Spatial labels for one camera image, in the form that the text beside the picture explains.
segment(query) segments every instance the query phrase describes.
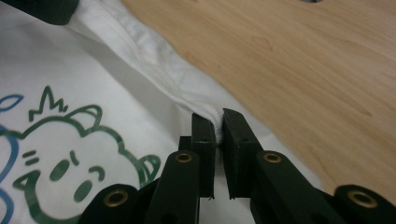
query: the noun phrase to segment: light wood surface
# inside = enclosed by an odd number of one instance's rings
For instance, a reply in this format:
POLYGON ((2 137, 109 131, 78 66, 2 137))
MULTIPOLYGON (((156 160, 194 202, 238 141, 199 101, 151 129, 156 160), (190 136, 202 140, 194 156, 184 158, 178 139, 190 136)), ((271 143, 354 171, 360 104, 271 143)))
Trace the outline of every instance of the light wood surface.
POLYGON ((396 1, 124 3, 270 127, 327 192, 354 183, 396 204, 396 1))

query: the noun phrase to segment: white fabric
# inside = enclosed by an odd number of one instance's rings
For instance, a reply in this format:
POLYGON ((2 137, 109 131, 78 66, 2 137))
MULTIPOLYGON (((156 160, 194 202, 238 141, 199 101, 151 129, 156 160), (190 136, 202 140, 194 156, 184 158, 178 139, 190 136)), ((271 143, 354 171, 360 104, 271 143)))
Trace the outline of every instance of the white fabric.
MULTIPOLYGON (((264 149, 320 187, 270 130, 119 1, 80 0, 66 27, 0 3, 0 223, 75 223, 101 189, 159 177, 178 138, 191 134, 192 112, 221 141, 222 108, 243 113, 264 149)), ((217 168, 216 200, 201 200, 200 223, 253 223, 248 200, 229 202, 217 168)))

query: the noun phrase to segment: black plastic part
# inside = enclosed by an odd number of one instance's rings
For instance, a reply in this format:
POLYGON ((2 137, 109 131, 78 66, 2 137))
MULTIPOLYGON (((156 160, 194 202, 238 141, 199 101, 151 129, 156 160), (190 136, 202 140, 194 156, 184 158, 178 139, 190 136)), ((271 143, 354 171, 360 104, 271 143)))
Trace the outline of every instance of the black plastic part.
POLYGON ((224 109, 223 134, 221 149, 230 198, 248 198, 256 179, 255 157, 262 146, 244 116, 230 109, 224 109))
POLYGON ((256 164, 260 189, 271 204, 278 223, 345 223, 281 153, 259 152, 256 164))
POLYGON ((258 185, 253 187, 250 211, 256 224, 277 224, 275 212, 258 185))
POLYGON ((66 25, 78 0, 1 0, 33 17, 53 25, 66 25))
POLYGON ((191 136, 180 136, 178 150, 191 150, 191 136))
POLYGON ((137 190, 128 185, 113 185, 100 191, 85 209, 79 224, 130 223, 137 205, 137 190))
POLYGON ((200 196, 214 198, 216 136, 212 122, 192 115, 191 150, 200 158, 200 196))
POLYGON ((396 223, 396 208, 377 193, 355 185, 338 187, 334 205, 348 223, 396 223))
POLYGON ((199 218, 199 157, 172 153, 163 168, 146 215, 146 224, 195 224, 199 218))

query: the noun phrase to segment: cartoon eye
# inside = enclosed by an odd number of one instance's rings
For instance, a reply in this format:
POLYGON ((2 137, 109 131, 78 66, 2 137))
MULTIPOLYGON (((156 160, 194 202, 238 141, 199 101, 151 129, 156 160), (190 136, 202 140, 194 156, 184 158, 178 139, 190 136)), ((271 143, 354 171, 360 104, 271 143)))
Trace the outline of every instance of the cartoon eye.
POLYGON ((82 202, 90 193, 92 189, 91 180, 84 181, 79 187, 76 189, 74 200, 76 203, 82 202))
POLYGON ((58 181, 66 174, 69 169, 70 162, 68 160, 62 160, 56 164, 53 170, 50 172, 49 179, 52 181, 58 181))

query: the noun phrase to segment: cartoon print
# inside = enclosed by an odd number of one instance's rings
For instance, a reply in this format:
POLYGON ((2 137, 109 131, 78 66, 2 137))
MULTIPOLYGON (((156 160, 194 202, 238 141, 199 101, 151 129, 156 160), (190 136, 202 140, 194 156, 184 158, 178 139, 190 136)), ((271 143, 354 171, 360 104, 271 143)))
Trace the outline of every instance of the cartoon print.
POLYGON ((0 137, 20 141, 18 160, 24 166, 15 171, 18 178, 12 187, 23 192, 30 215, 37 223, 76 223, 90 199, 114 184, 114 176, 127 174, 123 179, 132 179, 142 188, 155 178, 161 166, 154 155, 136 158, 116 131, 101 125, 100 106, 85 105, 68 113, 67 110, 68 105, 63 99, 55 101, 48 86, 39 108, 29 111, 29 121, 33 122, 30 127, 24 132, 0 130, 0 137), (47 108, 56 109, 58 115, 36 121, 47 108), (48 133, 55 137, 47 139, 48 133), (65 214, 63 206, 75 210, 65 214))
MULTIPOLYGON (((20 103, 23 99, 23 96, 18 95, 18 94, 12 94, 6 97, 3 97, 0 99, 0 113, 6 112, 14 108, 18 103, 20 103)), ((0 132, 6 131, 6 127, 2 126, 0 124, 0 132)), ((0 148, 1 150, 7 150, 9 149, 9 158, 8 161, 6 162, 6 166, 3 167, 3 170, 0 171, 0 183, 6 178, 8 175, 9 171, 11 170, 12 166, 15 163, 15 160, 18 157, 18 151, 19 151, 19 146, 18 146, 18 141, 15 137, 12 136, 6 136, 7 139, 7 147, 0 148)), ((1 224, 8 224, 8 222, 12 218, 12 214, 14 212, 14 203, 12 202, 11 198, 9 195, 6 193, 5 190, 3 190, 0 187, 0 200, 2 200, 5 205, 6 205, 6 213, 3 217, 3 220, 0 219, 1 224)))

